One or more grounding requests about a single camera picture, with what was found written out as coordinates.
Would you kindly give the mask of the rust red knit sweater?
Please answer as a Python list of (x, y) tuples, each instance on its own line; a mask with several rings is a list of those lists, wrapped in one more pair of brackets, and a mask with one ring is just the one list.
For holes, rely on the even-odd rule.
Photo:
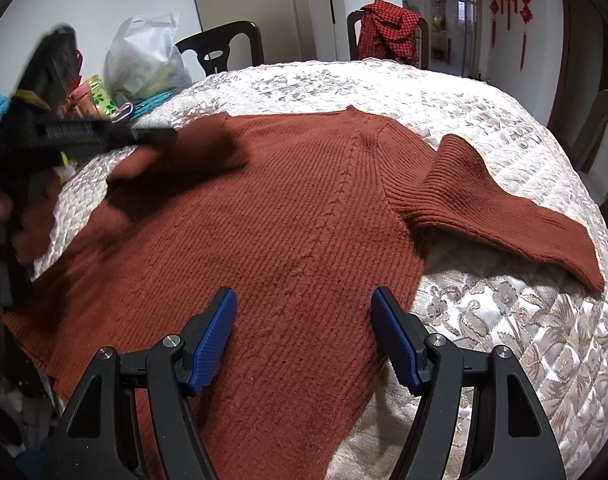
[(584, 226), (505, 192), (460, 136), (431, 146), (356, 108), (218, 114), (125, 159), (4, 322), (69, 396), (103, 344), (153, 344), (228, 286), (238, 316), (201, 431), (217, 474), (321, 479), (380, 374), (372, 292), (410, 306), (446, 233), (604, 290)]

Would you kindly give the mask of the green patterned package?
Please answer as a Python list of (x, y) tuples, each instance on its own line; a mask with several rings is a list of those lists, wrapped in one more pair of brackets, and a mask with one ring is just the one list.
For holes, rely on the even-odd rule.
[(98, 114), (103, 119), (112, 119), (118, 107), (110, 96), (110, 92), (104, 86), (101, 77), (95, 74), (87, 79), (87, 83), (89, 84), (91, 98)]

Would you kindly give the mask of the teal woven basket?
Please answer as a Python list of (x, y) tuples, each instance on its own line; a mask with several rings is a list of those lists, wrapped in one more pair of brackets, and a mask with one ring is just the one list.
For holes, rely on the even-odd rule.
[(134, 122), (142, 116), (150, 114), (152, 110), (166, 103), (176, 95), (173, 90), (161, 92), (147, 98), (133, 107), (133, 111), (129, 116), (129, 122)]

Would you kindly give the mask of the red gift bag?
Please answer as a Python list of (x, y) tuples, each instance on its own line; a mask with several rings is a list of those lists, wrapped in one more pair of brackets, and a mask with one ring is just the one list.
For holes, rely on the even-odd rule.
[(79, 119), (98, 119), (98, 109), (96, 108), (92, 90), (88, 81), (80, 84), (74, 91), (70, 92), (65, 103), (65, 116)]

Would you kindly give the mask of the white plastic bag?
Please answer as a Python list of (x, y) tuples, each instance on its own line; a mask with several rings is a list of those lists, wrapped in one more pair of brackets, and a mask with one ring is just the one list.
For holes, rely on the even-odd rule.
[(119, 105), (192, 84), (175, 36), (179, 13), (143, 14), (122, 23), (104, 62), (104, 82)]

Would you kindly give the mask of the cream quilted bedspread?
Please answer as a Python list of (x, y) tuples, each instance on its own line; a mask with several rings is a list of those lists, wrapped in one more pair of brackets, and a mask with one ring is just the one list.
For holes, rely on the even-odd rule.
[(154, 344), (220, 286), (238, 316), (195, 404), (223, 479), (382, 479), (418, 403), (370, 297), (464, 348), (505, 344), (566, 475), (608, 440), (608, 228), (549, 130), (482, 82), (393, 62), (210, 76), (144, 118), (164, 159), (91, 162), (6, 325), (68, 398), (103, 344)]

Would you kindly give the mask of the dark wooden chair left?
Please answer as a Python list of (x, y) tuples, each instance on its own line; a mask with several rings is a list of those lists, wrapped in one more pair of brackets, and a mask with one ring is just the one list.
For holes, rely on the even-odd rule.
[(249, 40), (252, 65), (264, 64), (261, 31), (255, 23), (250, 21), (235, 21), (203, 30), (203, 32), (178, 41), (176, 47), (180, 53), (187, 51), (195, 53), (197, 62), (203, 68), (205, 75), (211, 76), (228, 70), (231, 42), (240, 35)]

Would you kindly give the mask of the dark wooden chair with garment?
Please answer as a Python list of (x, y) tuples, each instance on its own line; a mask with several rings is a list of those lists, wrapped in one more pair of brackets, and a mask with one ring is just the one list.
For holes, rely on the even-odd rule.
[[(362, 10), (355, 10), (348, 14), (346, 18), (349, 58), (352, 61), (358, 60), (356, 24), (361, 20), (362, 15)], [(430, 53), (429, 24), (427, 24), (425, 18), (419, 18), (415, 31), (415, 54), (417, 55), (415, 67), (420, 68), (420, 70), (427, 70), (430, 63)]]

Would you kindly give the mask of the red black checked garment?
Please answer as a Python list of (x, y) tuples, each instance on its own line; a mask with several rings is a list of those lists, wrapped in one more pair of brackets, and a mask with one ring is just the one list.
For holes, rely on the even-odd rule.
[(420, 21), (417, 12), (385, 0), (374, 0), (361, 10), (359, 60), (378, 58), (405, 65), (415, 63), (415, 32)]

